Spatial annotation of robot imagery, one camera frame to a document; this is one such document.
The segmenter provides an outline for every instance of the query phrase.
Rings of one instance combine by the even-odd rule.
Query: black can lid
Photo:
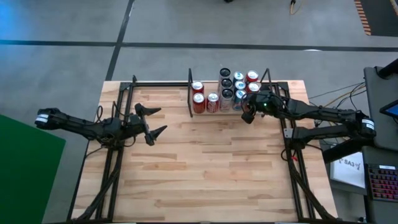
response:
[[[222,69],[220,70],[220,75],[221,75],[222,77],[228,77],[228,76],[231,75],[231,71],[230,71],[228,68],[222,68]]]
[[[232,92],[232,90],[225,89],[225,90],[223,90],[222,95],[224,98],[232,98],[234,93]]]
[[[229,88],[229,87],[232,86],[232,81],[231,81],[229,78],[224,78],[224,79],[221,81],[221,85],[222,85],[223,87],[225,87],[225,88]]]

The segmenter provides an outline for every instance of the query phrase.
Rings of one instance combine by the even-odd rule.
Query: red soda can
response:
[[[249,83],[246,85],[246,93],[258,93],[260,91],[260,86],[258,83]]]
[[[210,93],[207,96],[207,100],[206,100],[207,112],[209,112],[209,113],[217,112],[219,105],[220,105],[220,98],[218,97],[218,94]]]
[[[192,83],[192,96],[196,93],[205,94],[205,86],[202,82],[197,81]]]
[[[259,79],[259,74],[256,71],[254,71],[254,70],[248,71],[246,74],[246,86],[249,83],[257,82],[258,79]]]
[[[193,96],[193,112],[203,113],[206,110],[205,96],[202,93],[196,93]]]

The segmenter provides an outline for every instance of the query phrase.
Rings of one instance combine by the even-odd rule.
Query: green screen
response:
[[[0,223],[42,223],[64,146],[64,139],[0,115]]]

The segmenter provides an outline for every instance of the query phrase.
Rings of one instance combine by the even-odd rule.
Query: desk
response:
[[[291,97],[308,103],[304,82],[288,83]],[[111,116],[119,84],[103,85],[99,104],[104,118]],[[215,90],[216,83],[206,82],[205,89]],[[155,146],[138,136],[135,145],[125,148],[114,222],[297,221],[289,170],[280,158],[284,142],[278,119],[258,115],[249,125],[233,112],[191,118],[186,87],[134,88],[132,106],[138,102],[162,108],[147,117],[151,129],[168,128]],[[313,121],[297,125],[311,128]],[[91,142],[88,152],[99,147]],[[86,159],[72,217],[82,214],[98,193],[105,157],[104,149]],[[307,147],[303,157],[310,188],[336,216],[322,153]],[[103,214],[107,211],[106,198]]]

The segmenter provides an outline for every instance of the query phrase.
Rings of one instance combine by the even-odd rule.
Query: computer monitor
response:
[[[395,100],[394,102],[392,102],[386,106],[383,106],[380,109],[380,113],[398,119],[398,100]]]

